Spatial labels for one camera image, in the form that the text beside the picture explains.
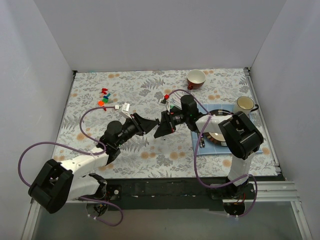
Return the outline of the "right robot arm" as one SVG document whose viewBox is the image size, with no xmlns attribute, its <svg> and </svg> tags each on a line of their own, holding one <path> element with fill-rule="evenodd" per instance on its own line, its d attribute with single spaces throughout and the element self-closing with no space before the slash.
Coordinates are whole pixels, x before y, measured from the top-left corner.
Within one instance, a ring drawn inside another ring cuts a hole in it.
<svg viewBox="0 0 320 240">
<path fill-rule="evenodd" d="M 248 183 L 253 157 L 259 150 L 264 138 L 261 132 L 242 111 L 231 115 L 213 115 L 191 94 L 180 98 L 180 108 L 165 110 L 161 119 L 145 119 L 134 114 L 141 124 L 143 133 L 156 128 L 154 138 L 163 137 L 176 132 L 177 125 L 186 124 L 190 131 L 199 133 L 218 133 L 223 135 L 226 146 L 232 154 L 230 171 L 226 183 L 221 185 L 207 185 L 199 183 L 208 189 L 225 188 L 227 195 L 237 199 L 245 192 L 244 186 Z"/>
</svg>

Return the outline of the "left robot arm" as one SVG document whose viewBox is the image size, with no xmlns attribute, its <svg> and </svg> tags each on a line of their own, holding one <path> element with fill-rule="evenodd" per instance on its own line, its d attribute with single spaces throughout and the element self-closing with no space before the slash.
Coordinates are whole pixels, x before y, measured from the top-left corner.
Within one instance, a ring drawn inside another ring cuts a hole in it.
<svg viewBox="0 0 320 240">
<path fill-rule="evenodd" d="M 79 155 L 63 163 L 48 160 L 28 194 L 50 214 L 60 210 L 71 199 L 92 196 L 101 200 L 106 196 L 106 180 L 92 171 L 112 163 L 120 154 L 120 147 L 135 135 L 142 136 L 158 124 L 134 113 L 124 123 L 111 121 L 98 144 L 88 155 Z"/>
</svg>

